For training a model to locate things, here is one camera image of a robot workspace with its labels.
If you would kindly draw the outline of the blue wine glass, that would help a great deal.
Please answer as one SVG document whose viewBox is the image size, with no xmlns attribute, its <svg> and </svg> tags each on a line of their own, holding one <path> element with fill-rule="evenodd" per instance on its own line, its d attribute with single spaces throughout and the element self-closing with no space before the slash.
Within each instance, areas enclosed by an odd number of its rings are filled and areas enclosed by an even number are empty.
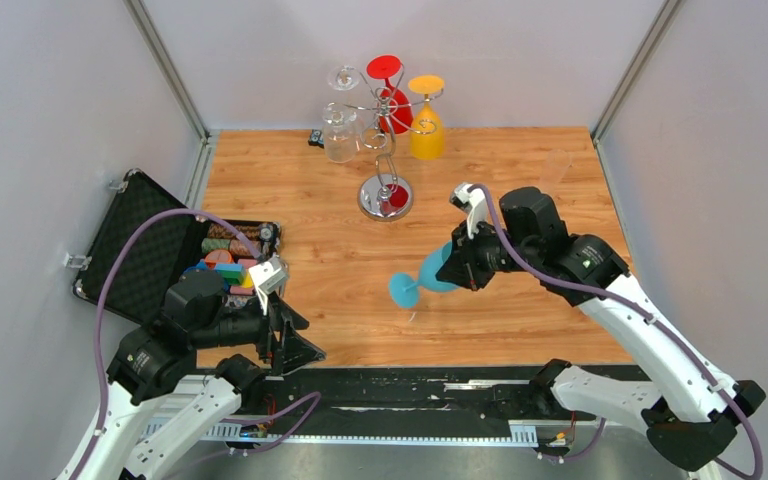
<svg viewBox="0 0 768 480">
<path fill-rule="evenodd" d="M 451 251 L 452 243 L 447 242 L 430 253 L 420 266 L 416 278 L 404 272 L 393 274 L 388 283 L 391 300 L 400 308 L 411 309 L 419 303 L 421 289 L 436 293 L 449 293 L 458 289 L 458 285 L 436 278 Z"/>
</svg>

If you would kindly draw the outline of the clear champagne flute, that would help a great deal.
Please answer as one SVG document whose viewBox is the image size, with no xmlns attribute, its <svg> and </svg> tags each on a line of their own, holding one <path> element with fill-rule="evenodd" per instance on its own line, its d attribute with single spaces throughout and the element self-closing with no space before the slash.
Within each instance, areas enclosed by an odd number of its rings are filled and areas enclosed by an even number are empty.
<svg viewBox="0 0 768 480">
<path fill-rule="evenodd" d="M 566 150 L 553 149 L 544 160 L 538 187 L 542 193 L 555 199 L 558 188 L 572 165 L 572 156 Z"/>
</svg>

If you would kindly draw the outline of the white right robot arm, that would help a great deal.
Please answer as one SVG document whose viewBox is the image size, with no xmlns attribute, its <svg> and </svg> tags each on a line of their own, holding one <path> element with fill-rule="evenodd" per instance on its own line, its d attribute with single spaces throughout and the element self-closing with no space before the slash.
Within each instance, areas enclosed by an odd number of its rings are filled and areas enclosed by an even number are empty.
<svg viewBox="0 0 768 480">
<path fill-rule="evenodd" d="M 755 381 L 733 378 L 693 347 L 605 240 L 570 233 L 552 197 L 536 187 L 493 200 L 485 186 L 463 183 L 450 201 L 465 219 L 436 269 L 439 281 L 477 291 L 499 273 L 529 273 L 598 323 L 645 374 L 642 381 L 616 380 L 553 359 L 530 383 L 537 413 L 582 412 L 620 424 L 690 472 L 722 465 L 724 451 L 744 431 L 751 477 L 762 475 L 763 454 L 749 419 L 765 391 Z"/>
</svg>

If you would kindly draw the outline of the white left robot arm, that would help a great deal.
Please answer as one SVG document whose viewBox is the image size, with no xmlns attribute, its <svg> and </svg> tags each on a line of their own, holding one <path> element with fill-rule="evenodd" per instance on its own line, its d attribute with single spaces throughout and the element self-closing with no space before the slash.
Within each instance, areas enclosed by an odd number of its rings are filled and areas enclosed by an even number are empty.
<svg viewBox="0 0 768 480">
<path fill-rule="evenodd" d="M 171 286 L 159 316 L 121 341 L 102 385 L 105 392 L 62 479 L 162 479 L 215 424 L 236 411 L 253 413 L 266 400 L 267 376 L 288 375 L 325 359 L 301 336 L 309 323 L 278 295 L 231 308 L 225 282 L 213 271 L 191 271 Z M 151 436 L 147 425 L 179 382 L 196 367 L 197 351 L 255 345 L 270 366 L 240 354 L 219 363 L 202 389 Z"/>
</svg>

